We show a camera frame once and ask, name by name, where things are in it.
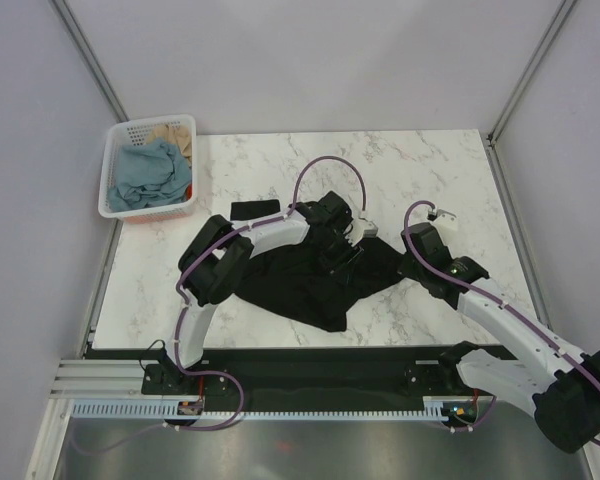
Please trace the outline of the black t shirt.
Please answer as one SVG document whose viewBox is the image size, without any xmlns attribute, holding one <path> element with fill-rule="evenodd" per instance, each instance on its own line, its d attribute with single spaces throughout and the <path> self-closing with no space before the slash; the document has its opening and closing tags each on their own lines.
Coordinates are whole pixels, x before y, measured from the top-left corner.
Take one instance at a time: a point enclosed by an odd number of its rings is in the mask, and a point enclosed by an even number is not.
<svg viewBox="0 0 600 480">
<path fill-rule="evenodd" d="M 235 295 L 276 315 L 343 332 L 347 312 L 358 300 L 404 279 L 397 272 L 403 255 L 380 238 L 364 238 L 355 245 L 362 253 L 337 275 L 319 267 L 304 240 L 252 257 Z"/>
</svg>

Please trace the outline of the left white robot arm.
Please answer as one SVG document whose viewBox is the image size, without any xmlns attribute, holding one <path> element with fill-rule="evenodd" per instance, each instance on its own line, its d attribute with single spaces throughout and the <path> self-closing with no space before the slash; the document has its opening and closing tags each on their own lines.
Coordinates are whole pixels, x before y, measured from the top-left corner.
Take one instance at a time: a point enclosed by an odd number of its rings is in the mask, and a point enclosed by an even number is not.
<svg viewBox="0 0 600 480">
<path fill-rule="evenodd" d="M 175 289 L 181 312 L 166 347 L 173 362 L 165 370 L 165 382 L 178 393 L 196 388 L 200 371 L 195 364 L 203 356 L 213 315 L 236 292 L 252 258 L 312 241 L 333 274 L 359 255 L 363 239 L 376 234 L 366 211 L 353 213 L 333 192 L 318 202 L 295 201 L 255 219 L 209 218 L 178 263 L 181 275 Z"/>
</svg>

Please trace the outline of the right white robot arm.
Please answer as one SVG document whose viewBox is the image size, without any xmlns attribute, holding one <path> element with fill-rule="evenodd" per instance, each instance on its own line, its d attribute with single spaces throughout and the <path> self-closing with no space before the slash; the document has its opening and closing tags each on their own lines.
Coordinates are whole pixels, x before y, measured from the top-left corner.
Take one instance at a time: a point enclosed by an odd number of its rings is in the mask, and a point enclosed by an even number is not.
<svg viewBox="0 0 600 480">
<path fill-rule="evenodd" d="M 498 360 L 464 343 L 438 368 L 447 392 L 483 390 L 531 416 L 544 436 L 566 453 L 600 447 L 600 351 L 588 354 L 509 301 L 473 259 L 454 258 L 431 223 L 405 228 L 408 278 L 475 321 L 510 353 Z"/>
</svg>

